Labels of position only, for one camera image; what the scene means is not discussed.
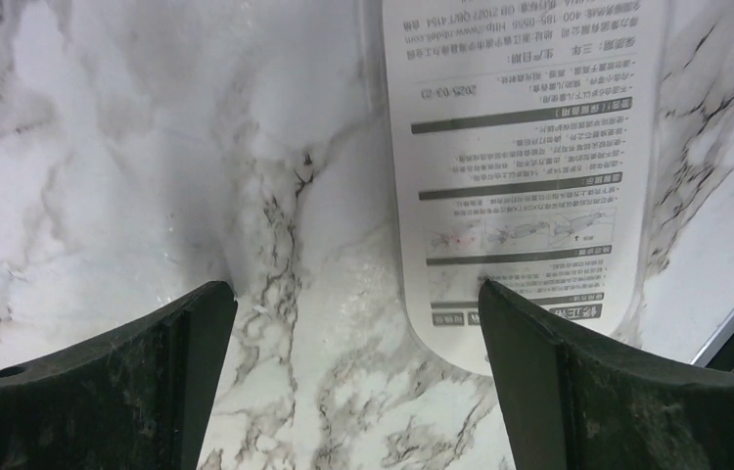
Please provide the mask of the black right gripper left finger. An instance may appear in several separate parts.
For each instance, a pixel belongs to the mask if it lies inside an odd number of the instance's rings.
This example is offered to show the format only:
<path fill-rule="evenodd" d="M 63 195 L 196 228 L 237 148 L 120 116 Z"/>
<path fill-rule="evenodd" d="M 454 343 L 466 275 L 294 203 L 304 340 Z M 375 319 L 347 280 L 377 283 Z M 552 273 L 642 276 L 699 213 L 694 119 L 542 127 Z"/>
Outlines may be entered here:
<path fill-rule="evenodd" d="M 0 370 L 0 469 L 194 469 L 237 312 L 211 281 Z"/>

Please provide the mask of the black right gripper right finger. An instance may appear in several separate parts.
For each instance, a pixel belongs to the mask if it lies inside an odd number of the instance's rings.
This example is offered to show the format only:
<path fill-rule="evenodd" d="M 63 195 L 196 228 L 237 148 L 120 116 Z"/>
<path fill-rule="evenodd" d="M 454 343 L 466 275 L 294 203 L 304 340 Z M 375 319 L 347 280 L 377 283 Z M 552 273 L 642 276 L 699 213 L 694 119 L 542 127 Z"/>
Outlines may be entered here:
<path fill-rule="evenodd" d="M 734 373 L 644 352 L 493 281 L 482 334 L 520 469 L 734 469 Z"/>

